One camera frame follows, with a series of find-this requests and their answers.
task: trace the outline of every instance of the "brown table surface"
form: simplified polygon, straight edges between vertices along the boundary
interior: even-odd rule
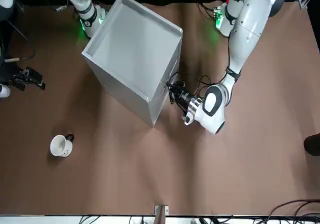
[[[228,40],[195,4],[148,7],[183,28],[189,73],[222,77]],[[36,47],[21,66],[47,86],[0,100],[0,213],[150,214],[163,203],[170,214],[268,214],[320,197],[320,161],[303,149],[320,132],[320,57],[297,3],[268,21],[218,135],[184,126],[169,100],[150,128],[104,92],[81,55],[88,39],[72,11],[27,8],[17,21]],[[30,52],[17,33],[9,50]],[[52,158],[52,137],[71,132],[72,154]]]

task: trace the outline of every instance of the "open box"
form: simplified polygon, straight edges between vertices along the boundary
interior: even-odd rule
[[[116,0],[82,54],[103,87],[154,126],[178,70],[182,29],[134,0]]]

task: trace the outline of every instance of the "mug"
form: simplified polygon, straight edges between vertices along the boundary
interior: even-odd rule
[[[50,144],[50,152],[54,156],[67,157],[72,151],[74,135],[56,135]]]

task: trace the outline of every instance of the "green led light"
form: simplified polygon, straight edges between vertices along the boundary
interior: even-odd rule
[[[224,17],[221,15],[216,19],[215,22],[215,27],[219,30],[222,24],[222,20],[224,19]]]
[[[82,26],[82,30],[86,31],[85,26],[83,25],[82,21],[80,20],[81,26]]]

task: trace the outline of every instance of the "cup handle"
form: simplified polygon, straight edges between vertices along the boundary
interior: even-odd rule
[[[66,140],[68,140],[68,141],[70,141],[70,142],[73,142],[74,141],[74,135],[72,135],[72,134],[68,134],[68,135],[66,135],[65,136],[65,138],[66,138]]]

